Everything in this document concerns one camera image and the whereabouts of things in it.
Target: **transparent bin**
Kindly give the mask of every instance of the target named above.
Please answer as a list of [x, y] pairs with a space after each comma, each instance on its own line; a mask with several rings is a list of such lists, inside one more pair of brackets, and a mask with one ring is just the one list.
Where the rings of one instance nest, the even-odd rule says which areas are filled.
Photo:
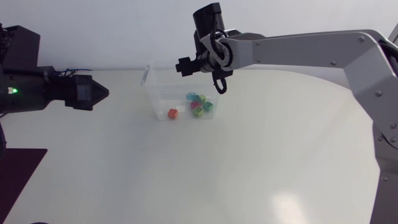
[[[176, 119], [214, 118], [220, 95], [213, 85], [211, 74], [198, 72], [182, 77], [175, 69], [177, 63], [151, 61], [142, 77], [141, 85], [147, 90], [157, 118], [170, 119], [170, 109], [178, 110]], [[190, 106], [192, 100], [187, 100], [187, 93], [205, 95], [206, 101], [213, 104], [213, 109], [204, 111], [199, 117], [195, 116]]]

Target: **white table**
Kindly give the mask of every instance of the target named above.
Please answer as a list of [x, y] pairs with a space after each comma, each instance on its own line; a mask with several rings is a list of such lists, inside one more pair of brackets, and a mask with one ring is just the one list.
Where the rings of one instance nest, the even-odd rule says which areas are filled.
[[369, 222], [379, 168], [349, 90], [241, 70], [215, 119], [158, 121], [143, 71], [93, 73], [94, 111], [1, 119], [8, 147], [49, 149], [6, 224]]

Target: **red block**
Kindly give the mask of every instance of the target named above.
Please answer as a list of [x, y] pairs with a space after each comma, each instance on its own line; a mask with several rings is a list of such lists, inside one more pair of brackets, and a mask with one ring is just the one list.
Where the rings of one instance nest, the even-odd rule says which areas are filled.
[[170, 109], [169, 113], [167, 115], [169, 116], [169, 118], [175, 119], [175, 118], [177, 118], [178, 110]]

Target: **gray robot arm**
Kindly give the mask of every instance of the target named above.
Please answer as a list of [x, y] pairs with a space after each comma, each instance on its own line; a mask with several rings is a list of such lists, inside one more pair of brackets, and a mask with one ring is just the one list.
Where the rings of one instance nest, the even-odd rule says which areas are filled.
[[197, 58], [181, 58], [177, 71], [183, 76], [212, 72], [220, 93], [226, 91], [225, 77], [253, 64], [343, 69], [354, 97], [374, 123], [381, 174], [371, 223], [398, 223], [397, 46], [373, 30], [280, 37], [224, 30], [218, 3], [194, 13], [194, 20]]

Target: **pink block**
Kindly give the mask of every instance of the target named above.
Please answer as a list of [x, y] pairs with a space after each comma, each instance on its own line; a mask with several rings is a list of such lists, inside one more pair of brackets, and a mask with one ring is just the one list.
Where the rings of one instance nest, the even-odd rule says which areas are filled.
[[200, 106], [200, 103], [199, 103], [199, 102], [192, 102], [192, 103], [191, 103], [191, 109], [195, 109], [195, 108], [197, 108], [198, 106]]

